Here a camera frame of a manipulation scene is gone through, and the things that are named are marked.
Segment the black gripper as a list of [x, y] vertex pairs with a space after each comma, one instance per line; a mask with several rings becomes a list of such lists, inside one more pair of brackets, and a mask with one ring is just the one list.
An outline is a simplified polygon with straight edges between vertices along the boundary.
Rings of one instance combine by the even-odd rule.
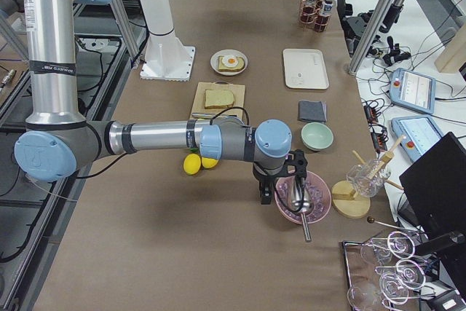
[[262, 168], [260, 164], [253, 164], [253, 175], [259, 183], [259, 195], [262, 205], [270, 205], [275, 197], [276, 176]]

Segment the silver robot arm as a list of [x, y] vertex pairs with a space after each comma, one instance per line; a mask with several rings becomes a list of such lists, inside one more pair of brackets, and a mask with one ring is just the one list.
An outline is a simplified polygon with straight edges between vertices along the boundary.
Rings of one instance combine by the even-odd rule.
[[15, 159], [46, 182], [73, 175], [104, 157], [149, 149], [199, 149], [203, 157], [253, 164], [261, 201], [268, 204], [291, 165], [291, 130], [270, 119], [251, 127], [227, 117], [212, 120], [122, 124], [91, 122], [77, 101], [73, 5], [111, 0], [23, 0], [33, 111], [15, 143]]

